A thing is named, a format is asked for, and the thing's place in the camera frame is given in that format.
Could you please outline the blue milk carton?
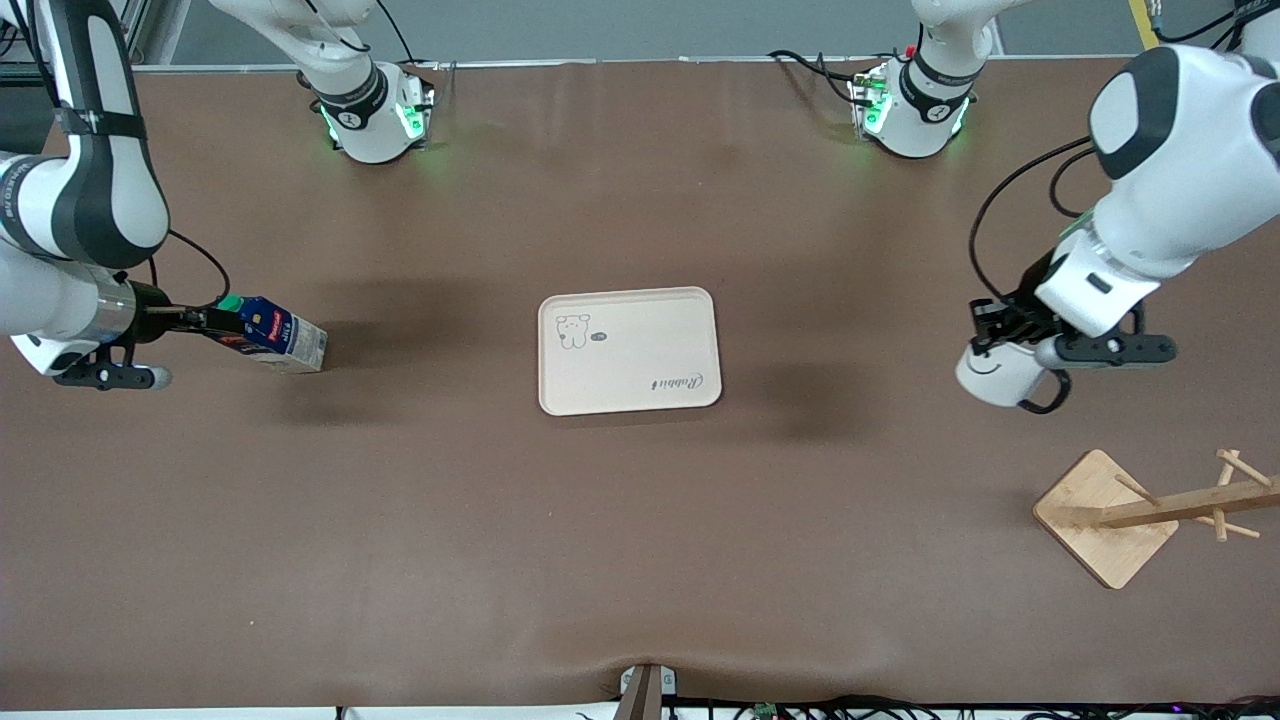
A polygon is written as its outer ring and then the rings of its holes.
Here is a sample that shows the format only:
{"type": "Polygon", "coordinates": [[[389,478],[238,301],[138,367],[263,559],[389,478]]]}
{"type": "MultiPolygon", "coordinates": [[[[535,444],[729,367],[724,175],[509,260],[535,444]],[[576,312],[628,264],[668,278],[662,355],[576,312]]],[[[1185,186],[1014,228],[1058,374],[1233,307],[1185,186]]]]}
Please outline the blue milk carton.
{"type": "Polygon", "coordinates": [[[323,370],[328,333],[264,296],[229,295],[210,313],[238,313],[242,336],[205,336],[280,374],[323,370]]]}

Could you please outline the wooden mug tree stand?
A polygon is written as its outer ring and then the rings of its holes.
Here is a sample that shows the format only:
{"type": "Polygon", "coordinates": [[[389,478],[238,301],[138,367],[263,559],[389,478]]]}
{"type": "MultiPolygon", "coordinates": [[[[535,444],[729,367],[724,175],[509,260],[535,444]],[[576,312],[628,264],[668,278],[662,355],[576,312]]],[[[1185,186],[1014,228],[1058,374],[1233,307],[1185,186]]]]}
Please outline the wooden mug tree stand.
{"type": "Polygon", "coordinates": [[[1105,588],[1117,591],[1184,524],[1213,530],[1217,542],[1260,533],[1233,514],[1280,509],[1280,474],[1268,475],[1234,448],[1216,452],[1221,471],[1208,488],[1157,496],[1108,454],[1083,454],[1036,502],[1036,520],[1105,588]]]}

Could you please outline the white smiley mug black handle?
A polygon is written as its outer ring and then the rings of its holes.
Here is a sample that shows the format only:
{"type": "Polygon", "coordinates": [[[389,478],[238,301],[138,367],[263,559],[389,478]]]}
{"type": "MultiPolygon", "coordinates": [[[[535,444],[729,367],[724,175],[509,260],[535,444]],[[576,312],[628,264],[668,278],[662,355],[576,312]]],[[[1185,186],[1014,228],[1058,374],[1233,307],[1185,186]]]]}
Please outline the white smiley mug black handle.
{"type": "Polygon", "coordinates": [[[974,398],[996,406],[1014,407],[1036,415],[1057,411],[1073,391],[1073,379],[1056,360],[1044,359],[1037,347],[996,343],[982,348],[968,345],[955,369],[957,383],[974,398]],[[1057,384],[1047,404],[1034,395],[1046,379],[1057,384]]]}

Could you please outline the cream tray with rabbit print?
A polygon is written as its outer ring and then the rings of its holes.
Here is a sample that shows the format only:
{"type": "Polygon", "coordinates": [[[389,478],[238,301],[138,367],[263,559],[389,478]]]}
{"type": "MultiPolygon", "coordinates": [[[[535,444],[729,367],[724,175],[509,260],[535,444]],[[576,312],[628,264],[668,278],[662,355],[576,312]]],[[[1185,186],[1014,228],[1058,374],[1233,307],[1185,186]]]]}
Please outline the cream tray with rabbit print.
{"type": "Polygon", "coordinates": [[[722,392],[704,288],[566,293],[538,310],[538,401],[550,416],[709,407],[722,392]]]}

